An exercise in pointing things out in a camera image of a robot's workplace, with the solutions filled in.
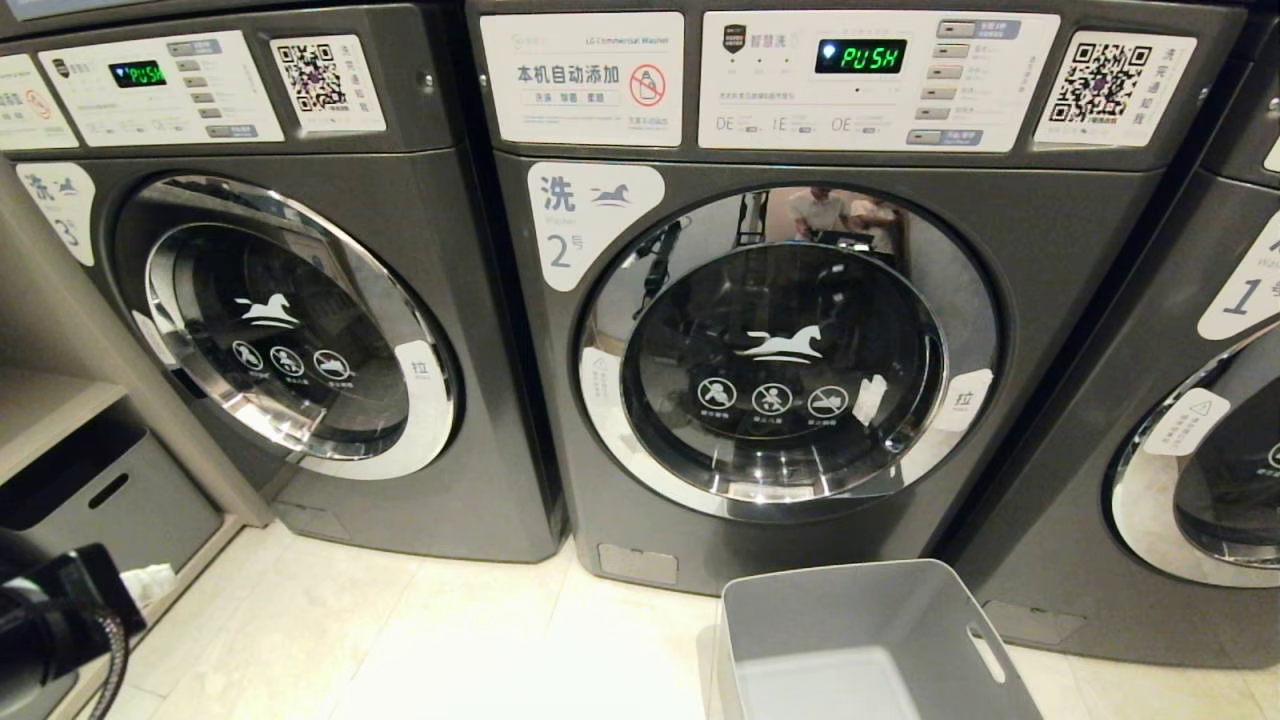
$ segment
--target wall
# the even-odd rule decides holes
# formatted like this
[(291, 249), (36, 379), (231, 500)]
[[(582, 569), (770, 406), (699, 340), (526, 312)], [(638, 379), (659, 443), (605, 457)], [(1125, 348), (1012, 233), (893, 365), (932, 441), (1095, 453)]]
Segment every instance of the wall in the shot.
[(0, 252), (0, 364), (124, 387), (137, 418), (206, 495), (244, 523), (271, 520), (4, 167)]

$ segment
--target shelf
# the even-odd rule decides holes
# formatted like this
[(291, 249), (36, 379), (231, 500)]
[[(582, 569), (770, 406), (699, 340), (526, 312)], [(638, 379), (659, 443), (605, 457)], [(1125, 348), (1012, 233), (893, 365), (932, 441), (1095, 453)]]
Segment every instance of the shelf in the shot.
[(111, 383), (0, 368), (0, 484), (123, 397)]

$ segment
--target horse logo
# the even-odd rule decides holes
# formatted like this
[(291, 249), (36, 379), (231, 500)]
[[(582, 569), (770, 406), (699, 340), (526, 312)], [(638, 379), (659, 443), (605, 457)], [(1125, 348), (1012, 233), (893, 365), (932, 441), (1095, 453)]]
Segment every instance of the horse logo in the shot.
[(241, 315), (241, 319), (250, 320), (251, 325), (293, 329), (302, 324), (302, 320), (289, 315), (289, 311), (285, 310), (289, 306), (289, 301), (279, 292), (271, 295), (266, 300), (266, 305), (253, 302), (247, 297), (237, 297), (236, 302), (248, 305), (248, 310)]
[(620, 184), (618, 187), (614, 187), (612, 191), (600, 190), (599, 187), (593, 187), (591, 192), (596, 192), (599, 195), (591, 199), (591, 204), (600, 205), (603, 208), (626, 208), (627, 205), (631, 205), (631, 201), (627, 200), (628, 190), (630, 188), (627, 188), (627, 186), (625, 184)]
[(780, 360), (782, 363), (803, 363), (805, 365), (809, 364), (809, 360), (796, 357), (796, 355), (822, 357), (820, 352), (809, 347), (810, 342), (822, 340), (822, 332), (818, 331), (818, 325), (800, 328), (800, 331), (791, 337), (773, 337), (769, 333), (760, 331), (748, 331), (746, 334), (760, 338), (762, 342), (750, 350), (739, 350), (735, 352), (736, 355), (754, 357), (755, 360)]

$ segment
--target cable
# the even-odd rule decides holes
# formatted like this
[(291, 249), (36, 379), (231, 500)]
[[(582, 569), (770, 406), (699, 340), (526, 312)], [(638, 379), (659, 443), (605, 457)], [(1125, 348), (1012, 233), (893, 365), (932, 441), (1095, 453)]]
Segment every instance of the cable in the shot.
[(129, 643), (125, 641), (124, 623), (120, 618), (106, 607), (88, 605), (74, 600), (46, 600), (24, 605), (0, 618), (0, 633), (17, 628), (26, 620), (44, 618), (45, 615), (61, 615), (77, 612), (93, 620), (106, 637), (110, 648), (110, 665), (106, 669), (106, 680), (102, 682), (101, 694), (93, 706), (93, 712), (88, 720), (105, 720), (106, 714), (115, 703), (120, 688), (124, 685), (124, 671), (129, 665)]

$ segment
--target qr code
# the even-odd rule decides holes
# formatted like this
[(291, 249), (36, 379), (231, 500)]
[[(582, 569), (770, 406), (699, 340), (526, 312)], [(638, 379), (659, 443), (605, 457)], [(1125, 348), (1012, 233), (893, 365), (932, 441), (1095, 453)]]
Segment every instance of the qr code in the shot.
[(1082, 42), (1075, 46), (1071, 64), (1059, 81), (1052, 123), (1115, 124), (1138, 86), (1147, 61), (1149, 45)]
[(323, 113), (339, 106), (346, 109), (347, 92), (342, 88), (338, 61), (328, 42), (282, 45), (275, 51), (280, 56), (280, 67), (300, 111)]

